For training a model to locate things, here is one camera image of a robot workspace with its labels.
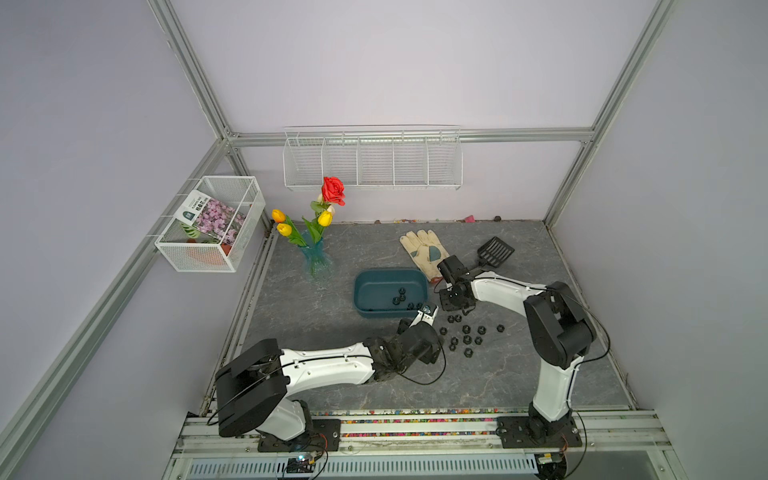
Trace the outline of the teal plastic storage box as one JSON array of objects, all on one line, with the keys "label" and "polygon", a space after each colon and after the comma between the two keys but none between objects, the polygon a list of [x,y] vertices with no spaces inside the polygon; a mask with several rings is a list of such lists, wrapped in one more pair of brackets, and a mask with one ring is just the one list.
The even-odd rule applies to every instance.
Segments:
[{"label": "teal plastic storage box", "polygon": [[[406,300],[393,305],[392,298],[400,288],[406,289]],[[355,278],[353,305],[364,318],[399,318],[415,313],[409,303],[424,304],[429,300],[426,276],[417,268],[373,268],[361,271]]]}]

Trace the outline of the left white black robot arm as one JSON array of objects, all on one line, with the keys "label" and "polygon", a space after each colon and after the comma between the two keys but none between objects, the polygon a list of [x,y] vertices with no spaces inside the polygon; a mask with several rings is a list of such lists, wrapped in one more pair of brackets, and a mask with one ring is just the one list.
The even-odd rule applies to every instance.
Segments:
[{"label": "left white black robot arm", "polygon": [[309,408],[295,395],[405,379],[417,361],[447,366],[443,341],[428,322],[413,323],[394,336],[325,350],[282,348],[275,339],[265,339],[216,372],[217,407],[209,423],[224,438],[257,431],[290,442],[306,436],[311,423]]}]

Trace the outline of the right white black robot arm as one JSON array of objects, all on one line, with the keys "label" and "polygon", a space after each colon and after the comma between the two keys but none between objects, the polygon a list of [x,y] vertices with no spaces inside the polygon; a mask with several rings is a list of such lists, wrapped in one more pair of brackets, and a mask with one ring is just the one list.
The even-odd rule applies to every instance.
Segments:
[{"label": "right white black robot arm", "polygon": [[526,318],[541,359],[537,390],[529,416],[541,425],[559,425],[571,417],[571,394],[579,365],[597,334],[570,287],[527,283],[491,271],[470,270],[455,256],[438,264],[447,287],[440,291],[445,311],[467,314],[486,302]]}]

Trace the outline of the beige work glove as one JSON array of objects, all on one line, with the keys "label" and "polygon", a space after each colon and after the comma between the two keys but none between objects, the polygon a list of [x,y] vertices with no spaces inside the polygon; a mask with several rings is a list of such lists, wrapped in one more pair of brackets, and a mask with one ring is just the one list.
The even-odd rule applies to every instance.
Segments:
[{"label": "beige work glove", "polygon": [[438,265],[449,257],[449,253],[433,230],[409,231],[399,241],[431,284],[443,279]]}]

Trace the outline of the black slotted plastic scoop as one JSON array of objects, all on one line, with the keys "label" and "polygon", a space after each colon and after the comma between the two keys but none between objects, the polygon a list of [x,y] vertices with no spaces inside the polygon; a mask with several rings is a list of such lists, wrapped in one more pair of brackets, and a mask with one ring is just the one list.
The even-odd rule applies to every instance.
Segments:
[{"label": "black slotted plastic scoop", "polygon": [[477,249],[477,263],[471,270],[493,271],[502,266],[514,252],[515,249],[512,246],[498,236],[493,236]]}]

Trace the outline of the teal glass flower vase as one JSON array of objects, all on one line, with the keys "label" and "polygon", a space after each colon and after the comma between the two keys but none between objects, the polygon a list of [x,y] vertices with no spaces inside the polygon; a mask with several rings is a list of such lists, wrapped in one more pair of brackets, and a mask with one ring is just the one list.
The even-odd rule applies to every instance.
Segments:
[{"label": "teal glass flower vase", "polygon": [[299,250],[304,255],[306,271],[311,280],[319,281],[332,274],[333,262],[325,251],[323,240],[317,243],[308,240]]}]

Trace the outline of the yellow tulip right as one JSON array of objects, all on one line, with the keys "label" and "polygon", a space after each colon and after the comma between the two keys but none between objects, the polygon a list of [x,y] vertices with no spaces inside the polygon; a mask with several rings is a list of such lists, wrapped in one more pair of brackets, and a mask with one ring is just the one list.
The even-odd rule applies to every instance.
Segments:
[{"label": "yellow tulip right", "polygon": [[333,214],[328,210],[323,211],[317,218],[318,225],[323,228],[328,227],[332,223],[332,221],[333,221]]}]

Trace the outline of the yellow tulip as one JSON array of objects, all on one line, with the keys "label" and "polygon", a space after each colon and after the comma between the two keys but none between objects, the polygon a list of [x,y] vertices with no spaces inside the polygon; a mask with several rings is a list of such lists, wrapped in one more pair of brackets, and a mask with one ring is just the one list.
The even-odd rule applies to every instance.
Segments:
[{"label": "yellow tulip", "polygon": [[286,215],[279,209],[273,209],[271,212],[272,219],[277,223],[283,223],[286,221]]},{"label": "yellow tulip", "polygon": [[279,223],[277,225],[277,230],[284,237],[290,237],[294,233],[293,227],[286,222]]},{"label": "yellow tulip", "polygon": [[332,223],[332,221],[333,221],[333,214],[328,210],[323,211],[317,218],[318,225],[323,228],[328,227]]}]

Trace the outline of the yellow tulip lower left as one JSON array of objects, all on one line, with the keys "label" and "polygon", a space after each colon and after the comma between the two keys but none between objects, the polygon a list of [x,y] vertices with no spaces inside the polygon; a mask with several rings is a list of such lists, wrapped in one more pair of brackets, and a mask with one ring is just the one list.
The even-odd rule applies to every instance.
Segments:
[{"label": "yellow tulip lower left", "polygon": [[290,237],[294,233],[293,227],[286,222],[279,223],[277,225],[277,230],[284,237]]}]

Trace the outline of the red artificial rose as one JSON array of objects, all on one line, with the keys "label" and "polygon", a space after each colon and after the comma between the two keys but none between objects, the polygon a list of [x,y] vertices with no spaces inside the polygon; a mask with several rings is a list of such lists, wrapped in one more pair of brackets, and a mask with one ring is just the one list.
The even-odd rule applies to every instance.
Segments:
[{"label": "red artificial rose", "polygon": [[337,177],[324,177],[321,186],[321,198],[324,205],[345,206],[345,186]]}]

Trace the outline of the yellow tulip upper left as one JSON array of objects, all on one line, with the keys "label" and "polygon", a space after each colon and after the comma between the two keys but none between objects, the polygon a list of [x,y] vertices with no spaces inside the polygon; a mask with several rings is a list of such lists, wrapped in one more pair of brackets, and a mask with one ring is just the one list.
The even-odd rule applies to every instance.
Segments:
[{"label": "yellow tulip upper left", "polygon": [[272,219],[277,223],[283,223],[286,221],[286,215],[279,209],[273,209],[271,212]]}]

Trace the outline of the purple flower seed packet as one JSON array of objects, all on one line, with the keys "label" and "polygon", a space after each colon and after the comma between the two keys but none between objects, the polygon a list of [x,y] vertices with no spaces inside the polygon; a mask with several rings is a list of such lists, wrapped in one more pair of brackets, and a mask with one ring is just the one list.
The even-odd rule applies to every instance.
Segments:
[{"label": "purple flower seed packet", "polygon": [[174,212],[184,233],[193,240],[232,246],[245,216],[234,207],[199,190],[193,190]]}]

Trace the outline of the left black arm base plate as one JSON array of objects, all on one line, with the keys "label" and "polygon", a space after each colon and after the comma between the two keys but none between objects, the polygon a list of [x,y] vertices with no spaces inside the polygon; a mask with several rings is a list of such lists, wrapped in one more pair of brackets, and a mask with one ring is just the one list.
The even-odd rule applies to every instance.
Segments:
[{"label": "left black arm base plate", "polygon": [[336,452],[340,440],[340,420],[313,418],[307,430],[292,440],[280,440],[271,434],[261,434],[257,450],[260,453]]}]

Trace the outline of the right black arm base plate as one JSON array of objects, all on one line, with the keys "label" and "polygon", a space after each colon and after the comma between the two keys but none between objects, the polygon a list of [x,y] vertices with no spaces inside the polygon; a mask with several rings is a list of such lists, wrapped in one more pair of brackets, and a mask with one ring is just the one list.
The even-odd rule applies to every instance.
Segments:
[{"label": "right black arm base plate", "polygon": [[495,434],[504,449],[544,448],[566,450],[583,446],[583,438],[571,414],[549,422],[543,417],[502,416]]}]

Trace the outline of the aluminium front rail frame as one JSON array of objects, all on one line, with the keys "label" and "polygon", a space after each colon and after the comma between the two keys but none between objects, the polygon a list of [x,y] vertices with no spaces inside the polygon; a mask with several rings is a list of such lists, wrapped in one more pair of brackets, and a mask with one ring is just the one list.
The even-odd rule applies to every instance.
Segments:
[{"label": "aluminium front rail frame", "polygon": [[184,422],[166,479],[684,479],[654,411],[579,411],[550,442],[509,409],[329,411],[293,450],[257,433]]}]

